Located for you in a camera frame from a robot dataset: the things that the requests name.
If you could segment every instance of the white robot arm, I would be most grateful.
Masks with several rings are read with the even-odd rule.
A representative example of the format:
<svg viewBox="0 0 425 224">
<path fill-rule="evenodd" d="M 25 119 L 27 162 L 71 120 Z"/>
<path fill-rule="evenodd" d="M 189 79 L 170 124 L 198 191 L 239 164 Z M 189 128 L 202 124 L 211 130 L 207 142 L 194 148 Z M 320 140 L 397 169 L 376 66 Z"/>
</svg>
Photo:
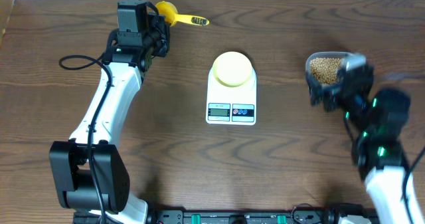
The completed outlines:
<svg viewBox="0 0 425 224">
<path fill-rule="evenodd" d="M 137 67 L 129 66 L 128 63 L 111 62 L 107 68 L 113 78 L 112 86 L 96 120 L 93 143 L 99 144 L 102 140 L 107 141 L 109 144 L 114 144 L 118 148 L 128 108 L 141 87 L 141 74 Z M 105 92 L 107 81 L 108 77 L 105 71 L 102 70 L 100 83 L 90 107 L 83 121 L 69 137 L 70 140 L 75 139 L 75 142 L 79 144 L 87 142 L 88 125 Z M 99 210 L 91 210 L 90 212 L 97 215 L 101 214 Z M 144 224 L 147 217 L 147 203 L 129 193 L 126 207 L 123 211 L 118 214 L 106 212 L 106 215 L 121 223 Z"/>
<path fill-rule="evenodd" d="M 382 224 L 409 224 L 410 222 L 401 198 L 404 175 L 403 167 L 386 166 L 383 169 L 373 168 L 366 176 L 366 191 L 373 201 Z M 413 223 L 424 224 L 424 216 L 416 199 L 412 176 L 408 180 L 407 196 Z"/>
</svg>

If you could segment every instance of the wooden surface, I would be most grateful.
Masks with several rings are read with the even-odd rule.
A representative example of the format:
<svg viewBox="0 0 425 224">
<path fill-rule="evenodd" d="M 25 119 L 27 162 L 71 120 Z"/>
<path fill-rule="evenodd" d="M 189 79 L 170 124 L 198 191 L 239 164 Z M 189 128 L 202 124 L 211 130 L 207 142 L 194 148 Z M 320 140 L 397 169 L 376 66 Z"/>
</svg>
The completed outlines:
<svg viewBox="0 0 425 224">
<path fill-rule="evenodd" d="M 100 69 L 72 72 L 57 62 L 103 52 L 117 1 L 17 0 L 0 50 L 0 222 L 70 222 L 48 150 L 80 123 Z M 372 207 L 343 114 L 309 105 L 305 60 L 318 51 L 365 53 L 380 80 L 373 94 L 394 84 L 412 97 L 401 135 L 409 159 L 425 144 L 425 0 L 167 1 L 211 24 L 172 28 L 168 56 L 154 60 L 129 109 L 120 154 L 139 197 L 187 209 Z M 205 122 L 207 75 L 226 51 L 246 53 L 258 73 L 253 127 Z M 422 208 L 424 170 L 414 172 Z"/>
</svg>

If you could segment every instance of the white kitchen scale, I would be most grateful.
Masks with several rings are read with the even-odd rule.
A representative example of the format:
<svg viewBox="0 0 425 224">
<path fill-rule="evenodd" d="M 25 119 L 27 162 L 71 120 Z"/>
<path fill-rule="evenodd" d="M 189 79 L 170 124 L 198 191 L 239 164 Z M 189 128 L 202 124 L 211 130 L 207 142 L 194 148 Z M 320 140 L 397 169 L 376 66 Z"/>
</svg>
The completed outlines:
<svg viewBox="0 0 425 224">
<path fill-rule="evenodd" d="M 257 121 L 257 75 L 241 53 L 227 52 L 214 61 L 208 75 L 209 124 L 254 125 Z"/>
</svg>

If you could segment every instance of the brown grains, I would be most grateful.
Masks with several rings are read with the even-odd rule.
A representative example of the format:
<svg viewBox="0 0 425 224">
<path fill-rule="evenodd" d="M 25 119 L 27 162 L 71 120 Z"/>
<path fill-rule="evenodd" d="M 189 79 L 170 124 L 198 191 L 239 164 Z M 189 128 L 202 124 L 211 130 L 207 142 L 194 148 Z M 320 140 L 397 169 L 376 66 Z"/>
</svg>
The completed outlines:
<svg viewBox="0 0 425 224">
<path fill-rule="evenodd" d="M 337 70 L 341 68 L 340 58 L 315 58 L 310 61 L 311 74 L 321 84 L 335 84 Z"/>
</svg>

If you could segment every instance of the cup of grains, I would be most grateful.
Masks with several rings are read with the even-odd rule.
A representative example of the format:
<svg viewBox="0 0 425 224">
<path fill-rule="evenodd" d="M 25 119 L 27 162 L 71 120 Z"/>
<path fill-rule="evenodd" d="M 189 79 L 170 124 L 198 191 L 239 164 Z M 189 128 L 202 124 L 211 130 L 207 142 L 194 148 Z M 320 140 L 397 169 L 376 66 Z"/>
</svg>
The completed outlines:
<svg viewBox="0 0 425 224">
<path fill-rule="evenodd" d="M 318 52 L 312 54 L 305 63 L 305 71 L 312 74 L 322 86 L 338 83 L 337 71 L 348 52 Z"/>
</svg>

